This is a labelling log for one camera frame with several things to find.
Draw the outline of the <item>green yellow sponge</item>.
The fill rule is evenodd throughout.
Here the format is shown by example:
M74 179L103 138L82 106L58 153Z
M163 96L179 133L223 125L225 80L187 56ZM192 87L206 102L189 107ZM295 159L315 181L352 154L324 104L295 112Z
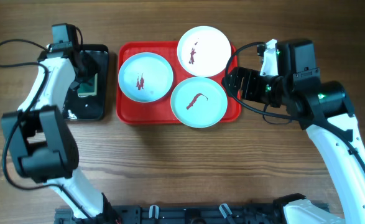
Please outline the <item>green yellow sponge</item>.
M96 74L87 82L81 83L77 89L77 95L80 98L87 96L96 96L98 92L98 75Z

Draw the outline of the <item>light blue plate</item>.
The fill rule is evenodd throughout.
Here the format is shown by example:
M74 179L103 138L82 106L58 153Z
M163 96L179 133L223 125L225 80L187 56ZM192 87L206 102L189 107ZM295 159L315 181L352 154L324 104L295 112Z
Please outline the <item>light blue plate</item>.
M119 69L118 84L124 95L138 103L165 96L174 81L173 69L159 54L143 52L129 57Z

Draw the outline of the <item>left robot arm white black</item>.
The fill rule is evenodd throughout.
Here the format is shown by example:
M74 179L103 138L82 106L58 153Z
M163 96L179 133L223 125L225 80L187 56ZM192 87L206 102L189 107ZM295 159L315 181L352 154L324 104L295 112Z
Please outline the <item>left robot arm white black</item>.
M70 207L74 223L121 223L104 193L78 167L79 152L67 125L68 111L78 119L101 119L106 100L109 50L84 44L72 24L52 26L53 42L42 47L37 78L24 102L5 113L2 162L12 161L34 189L50 188Z

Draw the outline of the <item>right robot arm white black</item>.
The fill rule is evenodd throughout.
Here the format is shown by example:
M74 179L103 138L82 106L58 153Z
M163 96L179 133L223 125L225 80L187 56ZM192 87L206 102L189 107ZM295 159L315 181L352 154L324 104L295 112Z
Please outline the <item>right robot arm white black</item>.
M309 39L255 42L260 70L227 66L223 86L244 108L285 106L283 124L299 123L322 156L345 223L365 223L365 147L343 85L322 82Z

